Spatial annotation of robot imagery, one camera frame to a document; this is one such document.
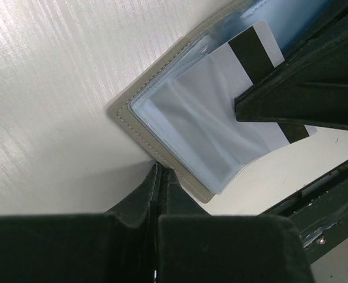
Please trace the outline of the grey card holder wallet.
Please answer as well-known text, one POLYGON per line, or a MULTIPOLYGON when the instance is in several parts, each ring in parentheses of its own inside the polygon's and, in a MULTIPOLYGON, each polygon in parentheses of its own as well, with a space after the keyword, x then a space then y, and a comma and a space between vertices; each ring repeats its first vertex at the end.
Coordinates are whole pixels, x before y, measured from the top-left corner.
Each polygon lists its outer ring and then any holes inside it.
POLYGON ((231 1, 181 38, 110 106, 110 117, 209 202, 252 162, 316 133, 239 122, 234 101, 281 65, 328 1, 231 1))

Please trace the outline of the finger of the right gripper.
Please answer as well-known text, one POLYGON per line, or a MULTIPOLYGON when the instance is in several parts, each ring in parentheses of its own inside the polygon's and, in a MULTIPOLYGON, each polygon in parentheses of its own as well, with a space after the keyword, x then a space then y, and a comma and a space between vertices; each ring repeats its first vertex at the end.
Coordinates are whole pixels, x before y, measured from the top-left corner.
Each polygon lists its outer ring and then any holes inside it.
POLYGON ((308 43, 318 39, 325 33, 334 32, 348 25, 348 1, 327 1, 320 12, 316 13, 305 28, 284 50, 284 58, 289 61, 308 43))
POLYGON ((235 100, 238 121, 348 130, 348 31, 324 34, 235 100))

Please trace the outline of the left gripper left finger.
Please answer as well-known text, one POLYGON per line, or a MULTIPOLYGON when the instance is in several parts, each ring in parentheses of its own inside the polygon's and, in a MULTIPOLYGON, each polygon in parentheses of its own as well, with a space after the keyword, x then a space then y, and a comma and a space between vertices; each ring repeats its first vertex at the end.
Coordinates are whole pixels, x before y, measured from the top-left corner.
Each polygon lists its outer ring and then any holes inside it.
POLYGON ((161 177, 103 213, 0 216, 0 282, 152 282, 161 177))

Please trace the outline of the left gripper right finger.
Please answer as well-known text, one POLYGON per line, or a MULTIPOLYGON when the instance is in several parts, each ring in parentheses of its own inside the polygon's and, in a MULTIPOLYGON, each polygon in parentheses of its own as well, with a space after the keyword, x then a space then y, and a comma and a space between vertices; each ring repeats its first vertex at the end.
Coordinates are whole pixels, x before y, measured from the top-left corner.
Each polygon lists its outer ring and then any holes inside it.
POLYGON ((282 216, 212 216, 165 170, 159 193, 159 282, 311 282, 299 232, 282 216))

